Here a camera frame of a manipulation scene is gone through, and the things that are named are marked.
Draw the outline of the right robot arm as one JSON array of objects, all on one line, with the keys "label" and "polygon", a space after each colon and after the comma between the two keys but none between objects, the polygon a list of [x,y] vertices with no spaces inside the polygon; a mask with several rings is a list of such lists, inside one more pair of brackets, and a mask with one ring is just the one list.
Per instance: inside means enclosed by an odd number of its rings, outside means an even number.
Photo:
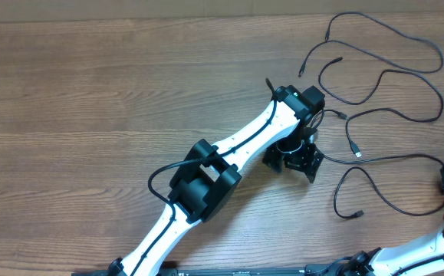
[{"label": "right robot arm", "polygon": [[[440,169],[444,192],[444,165]],[[361,251],[341,266],[340,275],[430,275],[444,271],[444,216],[430,233],[404,244]]]}]

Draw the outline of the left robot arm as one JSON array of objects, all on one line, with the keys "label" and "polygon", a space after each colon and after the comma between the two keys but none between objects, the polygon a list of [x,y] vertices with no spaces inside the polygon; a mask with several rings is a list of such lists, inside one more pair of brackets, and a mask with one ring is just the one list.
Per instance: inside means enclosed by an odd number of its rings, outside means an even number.
[{"label": "left robot arm", "polygon": [[303,92],[279,87],[271,91],[266,109],[240,131],[213,144],[197,142],[182,162],[172,165],[176,172],[157,223],[133,252],[110,264],[107,274],[158,274],[182,237],[227,203],[242,179],[240,172],[257,155],[275,172],[286,167],[313,182],[323,156],[314,145],[317,131],[308,124],[324,105],[324,94],[316,87]]}]

